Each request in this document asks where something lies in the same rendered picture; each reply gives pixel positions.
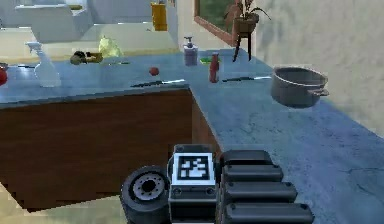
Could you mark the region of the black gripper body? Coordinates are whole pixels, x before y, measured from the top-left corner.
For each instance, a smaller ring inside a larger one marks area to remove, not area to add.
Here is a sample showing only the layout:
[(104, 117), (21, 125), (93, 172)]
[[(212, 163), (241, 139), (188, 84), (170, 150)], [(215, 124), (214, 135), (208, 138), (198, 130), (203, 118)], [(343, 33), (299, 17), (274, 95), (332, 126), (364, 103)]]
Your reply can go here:
[(144, 166), (123, 182), (120, 202), (129, 224), (168, 224), (168, 179), (161, 166)]

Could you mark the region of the brown blue kitchen counter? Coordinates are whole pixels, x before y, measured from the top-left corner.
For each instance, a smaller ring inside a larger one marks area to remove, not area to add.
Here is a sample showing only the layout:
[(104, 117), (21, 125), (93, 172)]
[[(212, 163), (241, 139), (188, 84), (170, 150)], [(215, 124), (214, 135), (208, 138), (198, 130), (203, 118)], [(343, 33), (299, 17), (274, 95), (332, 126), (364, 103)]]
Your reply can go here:
[[(179, 53), (108, 58), (100, 64), (56, 63), (62, 84), (41, 87), (32, 70), (13, 66), (0, 87), (0, 104), (44, 103), (119, 93), (187, 87), (219, 145), (270, 152), (286, 178), (311, 206), (315, 224), (384, 224), (384, 139), (330, 103), (291, 109), (270, 96), (271, 79), (222, 82), (236, 77), (270, 76), (258, 59), (234, 60), (220, 52), (220, 81), (208, 81), (205, 65), (187, 67)], [(159, 74), (152, 76), (151, 67)], [(132, 85), (185, 79), (184, 82), (132, 88)]]

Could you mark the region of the red sauce bottle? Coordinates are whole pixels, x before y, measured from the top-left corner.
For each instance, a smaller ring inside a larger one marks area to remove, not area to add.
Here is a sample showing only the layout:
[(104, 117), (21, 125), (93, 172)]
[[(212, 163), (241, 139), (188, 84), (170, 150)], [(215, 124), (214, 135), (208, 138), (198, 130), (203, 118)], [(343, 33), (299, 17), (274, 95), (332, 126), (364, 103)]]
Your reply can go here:
[(218, 71), (219, 71), (219, 54), (215, 52), (212, 54), (210, 69), (209, 69), (209, 81), (211, 83), (217, 83), (219, 81)]

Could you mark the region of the grey soap dispenser bottle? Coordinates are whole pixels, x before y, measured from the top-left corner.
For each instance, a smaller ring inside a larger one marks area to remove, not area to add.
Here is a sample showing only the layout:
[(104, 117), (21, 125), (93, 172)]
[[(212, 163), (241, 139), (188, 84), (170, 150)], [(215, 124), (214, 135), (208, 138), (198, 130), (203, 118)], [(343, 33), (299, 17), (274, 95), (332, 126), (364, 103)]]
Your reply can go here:
[(183, 45), (185, 65), (196, 66), (198, 47), (192, 43), (191, 36), (185, 36), (185, 39), (187, 40), (187, 42)]

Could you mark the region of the dark green brown food lump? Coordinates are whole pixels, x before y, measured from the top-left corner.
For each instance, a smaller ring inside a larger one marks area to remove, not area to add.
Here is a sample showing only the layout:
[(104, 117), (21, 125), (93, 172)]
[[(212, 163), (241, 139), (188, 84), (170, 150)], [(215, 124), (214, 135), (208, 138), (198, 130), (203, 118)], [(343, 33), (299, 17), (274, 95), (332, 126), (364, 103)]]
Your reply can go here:
[(98, 52), (75, 51), (70, 57), (70, 63), (73, 65), (80, 65), (82, 63), (100, 63), (102, 60), (103, 56)]

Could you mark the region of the clear spray bottle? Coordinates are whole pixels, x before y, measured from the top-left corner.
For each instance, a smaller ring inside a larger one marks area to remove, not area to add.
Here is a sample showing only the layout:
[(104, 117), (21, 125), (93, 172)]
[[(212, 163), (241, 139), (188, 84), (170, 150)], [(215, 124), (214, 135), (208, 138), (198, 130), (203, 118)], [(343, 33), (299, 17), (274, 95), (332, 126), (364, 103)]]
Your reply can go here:
[(61, 85), (61, 78), (51, 59), (42, 49), (40, 42), (26, 42), (30, 52), (35, 52), (39, 63), (34, 68), (34, 73), (39, 80), (41, 87), (58, 87)]

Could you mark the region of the grey cooking pot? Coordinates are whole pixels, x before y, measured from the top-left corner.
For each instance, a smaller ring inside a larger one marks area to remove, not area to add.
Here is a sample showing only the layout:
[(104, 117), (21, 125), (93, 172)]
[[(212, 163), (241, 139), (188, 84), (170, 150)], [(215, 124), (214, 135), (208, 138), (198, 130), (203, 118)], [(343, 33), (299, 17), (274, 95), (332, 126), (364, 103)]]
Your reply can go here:
[(281, 66), (272, 73), (271, 97), (291, 108), (313, 107), (321, 97), (328, 96), (328, 78), (310, 68)]

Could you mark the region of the red round object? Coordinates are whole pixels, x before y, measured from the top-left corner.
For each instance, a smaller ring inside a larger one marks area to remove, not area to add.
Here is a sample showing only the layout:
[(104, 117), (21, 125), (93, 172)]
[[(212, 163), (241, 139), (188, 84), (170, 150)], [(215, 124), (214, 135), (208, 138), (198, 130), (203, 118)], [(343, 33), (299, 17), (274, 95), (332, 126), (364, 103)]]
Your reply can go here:
[(6, 67), (0, 64), (0, 86), (6, 84), (8, 81), (8, 74)]

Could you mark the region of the brown framed window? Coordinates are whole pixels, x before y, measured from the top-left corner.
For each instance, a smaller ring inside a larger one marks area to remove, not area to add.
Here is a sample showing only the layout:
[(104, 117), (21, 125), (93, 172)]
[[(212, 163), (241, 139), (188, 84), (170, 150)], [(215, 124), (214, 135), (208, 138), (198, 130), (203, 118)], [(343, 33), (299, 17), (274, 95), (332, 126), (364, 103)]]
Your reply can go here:
[(224, 43), (233, 46), (232, 23), (226, 23), (227, 8), (236, 0), (194, 0), (194, 21)]

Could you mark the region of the white sofa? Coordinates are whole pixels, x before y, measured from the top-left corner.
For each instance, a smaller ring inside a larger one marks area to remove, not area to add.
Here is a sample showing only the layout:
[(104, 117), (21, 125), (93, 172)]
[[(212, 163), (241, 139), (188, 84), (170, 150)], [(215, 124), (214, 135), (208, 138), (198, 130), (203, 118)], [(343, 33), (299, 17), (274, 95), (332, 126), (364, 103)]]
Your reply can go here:
[(93, 25), (86, 0), (22, 0), (15, 11), (41, 43), (77, 41)]

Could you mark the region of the potted house plant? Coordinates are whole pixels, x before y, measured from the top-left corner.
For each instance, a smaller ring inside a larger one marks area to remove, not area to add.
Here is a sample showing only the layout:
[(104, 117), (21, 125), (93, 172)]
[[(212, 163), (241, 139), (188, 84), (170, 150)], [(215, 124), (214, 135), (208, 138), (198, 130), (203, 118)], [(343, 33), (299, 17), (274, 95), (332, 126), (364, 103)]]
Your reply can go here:
[(241, 38), (247, 38), (251, 34), (259, 21), (258, 11), (270, 19), (270, 16), (260, 7), (253, 7), (254, 0), (235, 0), (227, 6), (223, 19), (225, 27), (232, 25), (232, 31)]

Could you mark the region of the black handled knife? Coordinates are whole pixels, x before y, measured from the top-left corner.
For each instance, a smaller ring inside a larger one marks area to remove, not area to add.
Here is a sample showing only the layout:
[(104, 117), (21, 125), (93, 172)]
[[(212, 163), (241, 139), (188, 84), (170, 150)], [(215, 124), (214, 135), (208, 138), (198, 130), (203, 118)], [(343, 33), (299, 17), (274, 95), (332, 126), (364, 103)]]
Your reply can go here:
[(260, 76), (260, 77), (236, 77), (224, 79), (222, 82), (232, 82), (232, 81), (252, 81), (252, 80), (262, 80), (262, 79), (271, 79), (270, 76)]
[(143, 88), (143, 87), (149, 87), (149, 86), (156, 86), (156, 85), (167, 85), (167, 84), (174, 84), (174, 83), (181, 83), (184, 82), (185, 79), (177, 79), (177, 80), (168, 80), (168, 81), (153, 81), (153, 82), (145, 82), (145, 83), (139, 83), (132, 85), (132, 88)]

